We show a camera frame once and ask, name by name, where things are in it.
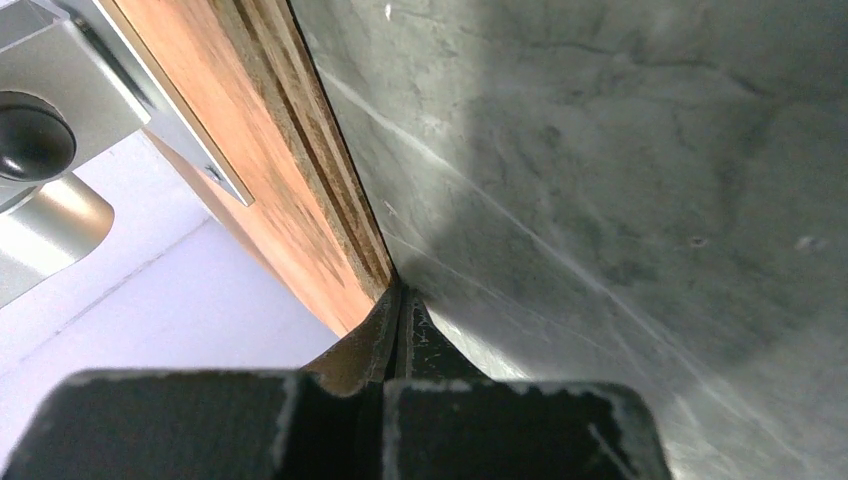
marble surface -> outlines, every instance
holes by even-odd
[[[402,277],[694,478],[848,471],[848,3],[292,0]]]

plywood edge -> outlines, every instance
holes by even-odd
[[[244,207],[203,177],[189,182],[195,191],[205,192],[210,210],[316,317],[339,335],[356,327],[388,285],[392,267],[355,176],[341,178],[352,171],[349,163],[304,160],[304,149],[321,146],[332,156],[338,147],[314,134],[305,137],[308,147],[291,137],[302,120],[285,123],[281,103],[271,102],[279,91],[265,90],[268,78],[258,80],[270,73],[245,60],[244,46],[237,52],[233,33],[222,27],[227,21],[219,20],[226,17],[218,6],[227,2],[111,1],[184,98],[184,113],[196,116],[256,201]],[[180,173],[189,181],[197,172]],[[338,186],[344,182],[355,188],[348,185],[345,193]]]
[[[392,276],[391,261],[288,3],[210,4],[376,300]]]

white vein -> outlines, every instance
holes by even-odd
[[[518,218],[516,218],[512,213],[510,213],[506,208],[504,208],[500,203],[498,203],[491,195],[486,193],[482,188],[477,186],[474,182],[466,178],[459,170],[453,167],[447,160],[440,157],[433,150],[431,150],[424,142],[410,134],[409,132],[402,129],[388,117],[379,113],[374,107],[372,107],[368,102],[365,101],[358,93],[356,93],[352,88],[346,85],[341,80],[337,79],[326,69],[321,66],[316,65],[318,72],[321,74],[322,78],[332,84],[344,97],[361,108],[368,116],[370,116],[375,122],[377,122],[384,129],[394,133],[397,137],[406,143],[411,148],[415,149],[422,155],[422,158],[428,161],[432,166],[439,168],[443,172],[449,174],[450,176],[456,178],[457,180],[466,184],[469,188],[474,190],[480,197],[489,204],[491,208],[497,211],[499,214],[506,217],[509,221],[511,221],[519,230],[524,232],[527,236],[529,236],[542,250],[547,252],[551,257],[557,260],[561,265],[571,271],[576,277],[582,280],[589,288],[594,290],[597,293],[605,295],[610,299],[617,307],[621,309],[628,317],[630,317],[642,330],[645,331],[648,335],[650,335],[654,340],[656,340],[660,345],[665,346],[668,350],[677,357],[680,361],[681,365],[688,370],[699,382],[700,387],[716,402],[724,406],[728,411],[738,416],[739,418],[745,420],[745,416],[743,416],[736,408],[734,408],[730,402],[729,398],[732,396],[735,403],[741,405],[748,413],[749,416],[756,418],[760,421],[761,427],[763,430],[771,436],[778,445],[784,448],[787,452],[792,454],[798,459],[802,459],[802,456],[799,455],[797,451],[787,445],[782,439],[778,437],[778,435],[771,429],[766,427],[765,425],[769,422],[767,418],[757,412],[753,407],[747,404],[733,389],[733,387],[719,377],[715,372],[712,372],[709,367],[704,365],[702,362],[697,360],[688,350],[679,344],[679,342],[673,338],[673,336],[666,331],[665,327],[662,326],[656,319],[652,318],[649,315],[643,314],[640,316],[633,307],[627,304],[622,298],[612,292],[609,288],[607,288],[603,283],[601,283],[598,279],[596,279],[588,270],[583,268],[574,258],[569,256],[568,254],[558,251],[545,242],[539,235],[536,234],[533,230],[531,230],[527,225],[524,225]],[[719,383],[723,389],[725,390],[725,395],[721,395],[718,391],[716,391],[712,385],[710,385],[709,379],[713,377],[715,383]]]
[[[625,465],[624,460],[622,460],[621,457],[619,457],[618,454],[615,453],[615,450],[613,450],[610,444],[607,443],[607,440],[603,436],[601,436],[594,423],[589,424],[589,435],[591,435],[592,438],[594,438],[595,441],[598,442],[598,446],[601,448],[601,451],[604,452],[604,455],[606,455],[612,461],[613,464],[615,464],[616,468],[618,468],[618,471],[621,472],[624,478],[626,478],[627,480],[636,480],[636,474],[634,474],[629,468],[627,468],[627,465]]]
[[[636,353],[633,351],[633,349],[630,348],[630,345],[627,344],[627,341],[624,340],[624,337],[622,337],[621,334],[618,333],[618,331],[613,328],[612,324],[609,322],[607,322],[607,331],[609,331],[610,336],[612,336],[612,338],[615,339],[616,342],[618,342],[618,345],[624,351],[624,355],[630,361],[630,364],[633,365],[633,368],[637,372],[639,372],[639,374],[642,375],[648,382],[653,383],[653,378],[648,375],[648,372],[646,372],[641,365],[639,365],[639,360],[636,358]]]
[[[706,439],[703,434],[701,422],[698,420],[698,417],[695,415],[695,411],[692,410],[689,402],[678,394],[674,394],[674,399],[680,407],[680,411],[683,412],[683,415],[689,421],[692,429],[693,444],[698,446],[698,454],[701,455],[702,458],[709,458],[707,457],[708,452],[714,453],[719,459],[721,459],[721,462],[719,463],[712,463],[714,467],[721,469],[724,473],[728,474],[730,478],[742,478],[742,470],[739,469],[736,461]]]
[[[534,317],[534,318],[536,318],[537,320],[540,320],[540,321],[542,321],[542,322],[549,322],[549,321],[550,321],[550,320],[548,320],[547,318],[545,318],[542,314],[540,314],[540,313],[536,312],[535,310],[532,310],[532,309],[530,309],[530,308],[527,308],[527,307],[525,307],[524,305],[521,305],[520,303],[516,302],[515,300],[513,300],[513,299],[509,298],[509,297],[508,297],[505,293],[503,293],[503,292],[501,292],[501,291],[498,291],[498,290],[493,290],[493,289],[491,289],[491,288],[489,288],[489,287],[486,287],[486,286],[485,286],[485,285],[483,285],[482,283],[480,283],[480,282],[478,282],[477,280],[475,280],[473,277],[470,277],[470,276],[468,276],[468,275],[465,275],[465,274],[463,274],[462,272],[459,272],[459,271],[457,271],[456,269],[451,268],[451,267],[450,267],[450,266],[448,266],[447,264],[445,264],[445,263],[443,263],[443,262],[439,261],[439,260],[438,260],[437,258],[435,258],[434,256],[432,256],[432,255],[428,254],[427,252],[425,252],[425,251],[421,250],[420,248],[416,247],[415,245],[412,245],[411,243],[406,242],[405,240],[402,240],[402,239],[401,239],[401,238],[399,238],[398,236],[396,236],[396,235],[392,235],[392,234],[391,234],[391,233],[389,233],[389,232],[383,232],[383,235],[385,235],[386,237],[389,237],[390,239],[394,240],[395,242],[400,243],[401,245],[405,246],[406,248],[409,248],[410,250],[412,250],[412,251],[414,251],[415,253],[417,253],[417,254],[421,255],[422,257],[426,258],[427,260],[429,260],[429,261],[431,261],[431,262],[435,263],[435,264],[436,264],[436,265],[438,265],[440,268],[443,268],[443,269],[445,269],[447,272],[452,273],[452,274],[453,274],[453,275],[455,275],[456,277],[458,277],[458,278],[460,278],[460,279],[462,279],[462,280],[464,280],[464,281],[466,281],[466,282],[470,283],[471,285],[474,285],[475,287],[477,287],[477,288],[478,288],[478,289],[480,289],[481,291],[483,291],[483,292],[485,292],[485,293],[489,294],[490,296],[494,297],[495,299],[500,300],[500,301],[502,301],[502,302],[504,302],[504,303],[506,303],[506,304],[510,305],[511,307],[517,308],[517,309],[519,309],[519,310],[521,310],[521,311],[523,311],[523,312],[525,312],[525,313],[527,313],[527,314],[529,314],[529,315],[533,316],[533,317]],[[511,322],[511,323],[513,323],[514,325],[519,326],[519,327],[521,326],[521,324],[520,324],[520,323],[517,323],[517,322]],[[570,334],[574,335],[575,337],[577,337],[577,338],[579,338],[579,339],[583,340],[584,342],[586,342],[586,343],[588,343],[588,344],[590,344],[590,345],[594,346],[594,347],[595,347],[595,348],[597,348],[599,351],[601,351],[601,352],[603,352],[603,353],[606,353],[607,355],[612,356],[612,354],[609,352],[609,350],[608,350],[608,349],[604,348],[602,345],[600,345],[599,343],[595,342],[595,341],[594,341],[594,340],[592,340],[591,338],[589,338],[589,337],[587,337],[587,336],[585,336],[585,335],[583,335],[583,334],[581,334],[581,333],[579,333],[579,332],[577,332],[577,331],[575,331],[575,330],[573,330],[573,329],[571,329],[571,328],[568,328],[568,332],[569,332]]]

white wall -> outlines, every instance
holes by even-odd
[[[115,207],[115,225],[88,257],[0,309],[0,471],[38,403],[72,372],[292,368],[336,340],[143,136],[76,173]]]

black metal object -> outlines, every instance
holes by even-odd
[[[71,127],[32,95],[0,92],[0,178],[36,182],[59,175],[76,154]]]
[[[302,371],[71,377],[44,402],[3,478],[670,475],[635,393],[488,380],[395,285]]]

